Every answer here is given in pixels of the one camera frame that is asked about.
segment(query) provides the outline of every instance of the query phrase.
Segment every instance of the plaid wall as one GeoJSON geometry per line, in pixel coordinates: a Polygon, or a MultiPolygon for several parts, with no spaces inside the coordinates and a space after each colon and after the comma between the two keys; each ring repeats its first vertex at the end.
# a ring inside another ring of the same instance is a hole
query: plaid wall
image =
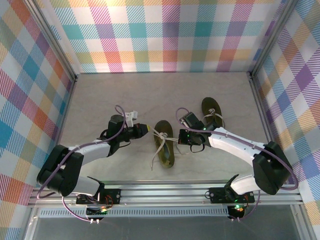
{"type": "Polygon", "coordinates": [[[39,2],[80,72],[247,72],[285,0],[39,2]]]}
{"type": "Polygon", "coordinates": [[[300,0],[258,73],[268,121],[320,239],[320,1],[300,0]]]}
{"type": "Polygon", "coordinates": [[[0,240],[15,240],[71,81],[23,0],[0,6],[0,240]]]}

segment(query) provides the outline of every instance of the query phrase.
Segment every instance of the colorful plaid pattern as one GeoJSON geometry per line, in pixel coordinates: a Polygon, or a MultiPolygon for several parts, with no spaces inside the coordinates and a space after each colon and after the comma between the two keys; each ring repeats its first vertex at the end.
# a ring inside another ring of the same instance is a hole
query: colorful plaid pattern
{"type": "Polygon", "coordinates": [[[300,0],[258,73],[278,143],[320,239],[320,1],[300,0]]]}
{"type": "Polygon", "coordinates": [[[0,240],[15,240],[72,82],[23,0],[0,2],[0,240]]]}
{"type": "Polygon", "coordinates": [[[55,20],[57,36],[82,73],[247,72],[283,2],[50,0],[49,7],[40,5],[55,20]]]}

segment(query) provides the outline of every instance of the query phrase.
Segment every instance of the plaid fabric backdrop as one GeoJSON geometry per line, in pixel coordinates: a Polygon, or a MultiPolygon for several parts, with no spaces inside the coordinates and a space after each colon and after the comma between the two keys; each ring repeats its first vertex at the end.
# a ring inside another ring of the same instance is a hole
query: plaid fabric backdrop
{"type": "Polygon", "coordinates": [[[247,72],[285,0],[38,2],[79,72],[247,72]]]}
{"type": "Polygon", "coordinates": [[[23,0],[0,6],[0,240],[15,240],[72,83],[23,0]]]}
{"type": "Polygon", "coordinates": [[[278,143],[320,239],[320,1],[300,0],[258,74],[278,143]]]}

